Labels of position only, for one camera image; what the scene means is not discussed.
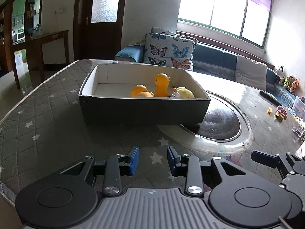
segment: silver screw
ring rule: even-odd
[[[191,194],[199,194],[202,192],[202,188],[198,186],[188,187],[187,191]]]
[[[117,194],[120,191],[118,187],[110,186],[105,188],[105,192],[108,194]]]

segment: rubber duck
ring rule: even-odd
[[[131,92],[132,97],[154,97],[152,92],[148,92],[147,88],[144,85],[135,86]]]
[[[181,98],[195,98],[193,93],[186,87],[173,88],[173,92],[178,92]]]
[[[170,83],[170,78],[167,74],[160,73],[155,77],[155,84],[157,85],[155,93],[157,97],[168,97],[167,88]]]

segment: butterfly print cushion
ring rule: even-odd
[[[193,40],[153,30],[145,38],[144,63],[193,71]]]

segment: door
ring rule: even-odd
[[[113,59],[120,50],[125,0],[75,0],[74,58]]]

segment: butterfly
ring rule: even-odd
[[[164,34],[164,33],[150,33],[150,35],[152,36],[153,39],[162,39],[165,40],[167,37],[169,37],[169,35]]]
[[[183,42],[188,42],[189,41],[188,39],[177,37],[177,36],[174,36],[173,39],[176,40],[176,41],[182,40]]]
[[[157,61],[154,58],[150,58],[150,57],[148,57],[148,59],[150,61],[150,64],[161,65],[161,66],[164,66],[166,64],[166,60],[162,60],[162,61],[157,62],[158,59],[157,59]]]
[[[173,67],[181,68],[181,69],[189,69],[190,68],[190,60],[189,59],[184,60],[182,63],[179,63],[175,59],[171,59],[171,60],[172,60],[172,63],[173,63]]]
[[[152,50],[152,54],[153,55],[159,55],[160,57],[164,57],[165,56],[165,53],[166,53],[166,51],[168,50],[168,48],[167,47],[163,47],[163,48],[161,48],[161,49],[158,49],[158,48],[156,48],[155,46],[153,46],[153,45],[149,45],[150,46],[150,48],[151,48],[151,50]]]
[[[172,44],[173,46],[173,55],[178,58],[178,57],[183,57],[186,58],[186,54],[188,53],[189,47],[184,47],[182,50],[179,50],[179,48],[175,45]]]

